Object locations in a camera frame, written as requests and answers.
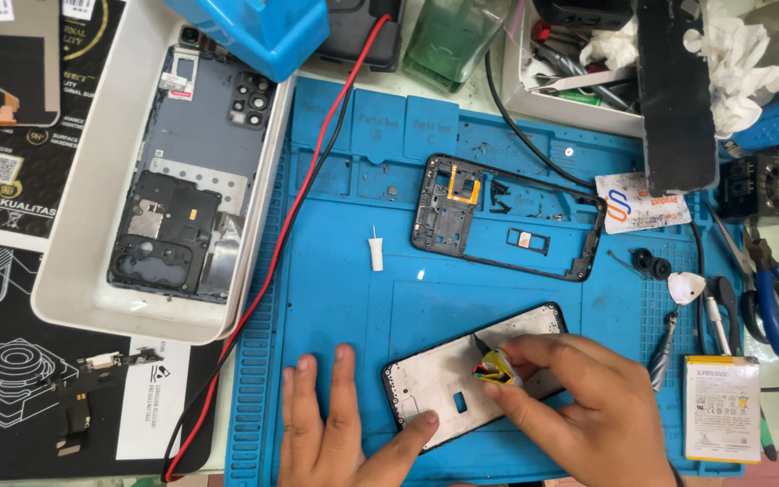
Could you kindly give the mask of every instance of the blue plastic container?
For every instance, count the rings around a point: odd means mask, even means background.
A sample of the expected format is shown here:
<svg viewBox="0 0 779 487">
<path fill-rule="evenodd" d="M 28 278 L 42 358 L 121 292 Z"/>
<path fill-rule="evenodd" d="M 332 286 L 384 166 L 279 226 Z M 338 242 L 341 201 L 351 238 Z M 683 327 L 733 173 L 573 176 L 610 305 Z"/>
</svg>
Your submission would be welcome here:
<svg viewBox="0 0 779 487">
<path fill-rule="evenodd" d="M 276 83 L 330 35 L 324 0 L 165 0 L 233 55 Z"/>
</svg>

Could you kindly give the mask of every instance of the white tissue paper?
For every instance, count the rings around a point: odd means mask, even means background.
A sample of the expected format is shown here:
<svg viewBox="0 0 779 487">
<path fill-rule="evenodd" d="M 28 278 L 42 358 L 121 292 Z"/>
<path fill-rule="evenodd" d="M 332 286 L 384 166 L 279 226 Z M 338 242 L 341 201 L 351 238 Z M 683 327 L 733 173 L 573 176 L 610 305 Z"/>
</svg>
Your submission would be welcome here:
<svg viewBox="0 0 779 487">
<path fill-rule="evenodd" d="M 606 67 L 612 71 L 633 64 L 639 58 L 636 49 L 636 17 L 630 19 L 621 30 L 592 30 L 591 41 L 579 53 L 583 66 L 591 62 L 606 60 Z"/>
<path fill-rule="evenodd" d="M 744 25 L 717 0 L 706 2 L 705 35 L 690 30 L 684 46 L 708 61 L 711 112 L 717 138 L 730 138 L 756 123 L 763 109 L 750 99 L 762 87 L 779 91 L 779 66 L 754 68 L 769 44 L 762 25 Z"/>
</svg>

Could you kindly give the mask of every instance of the white cap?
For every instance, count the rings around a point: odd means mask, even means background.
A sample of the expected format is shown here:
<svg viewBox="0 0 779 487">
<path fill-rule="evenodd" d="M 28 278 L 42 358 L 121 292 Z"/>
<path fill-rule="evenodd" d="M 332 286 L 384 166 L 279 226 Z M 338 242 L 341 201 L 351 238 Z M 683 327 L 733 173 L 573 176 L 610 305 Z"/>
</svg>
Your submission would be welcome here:
<svg viewBox="0 0 779 487">
<path fill-rule="evenodd" d="M 377 230 L 375 226 L 371 226 L 371 231 L 374 234 L 374 238 L 369 239 L 369 247 L 371 247 L 371 270 L 375 272 L 384 270 L 384 239 L 377 238 Z"/>
</svg>

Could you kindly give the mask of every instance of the qr code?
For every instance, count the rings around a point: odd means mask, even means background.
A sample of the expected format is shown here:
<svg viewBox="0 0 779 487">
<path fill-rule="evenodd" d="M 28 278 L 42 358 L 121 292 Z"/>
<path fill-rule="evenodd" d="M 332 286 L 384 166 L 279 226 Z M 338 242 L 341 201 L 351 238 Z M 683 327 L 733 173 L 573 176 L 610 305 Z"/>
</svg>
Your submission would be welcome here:
<svg viewBox="0 0 779 487">
<path fill-rule="evenodd" d="M 21 165 L 23 165 L 22 157 L 9 156 L 0 152 L 0 184 L 13 184 Z"/>
</svg>

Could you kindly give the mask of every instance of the white plastic tray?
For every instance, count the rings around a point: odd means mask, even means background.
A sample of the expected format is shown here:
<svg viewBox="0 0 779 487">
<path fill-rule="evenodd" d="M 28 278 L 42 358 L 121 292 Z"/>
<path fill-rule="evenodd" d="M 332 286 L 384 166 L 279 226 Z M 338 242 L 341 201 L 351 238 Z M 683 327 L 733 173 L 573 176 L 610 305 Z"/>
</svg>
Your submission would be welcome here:
<svg viewBox="0 0 779 487">
<path fill-rule="evenodd" d="M 229 335 L 242 313 L 287 127 L 293 77 L 276 89 L 228 302 L 119 289 L 106 281 L 158 76 L 185 23 L 161 2 L 125 7 L 32 292 L 32 309 L 46 322 L 202 345 Z"/>
</svg>

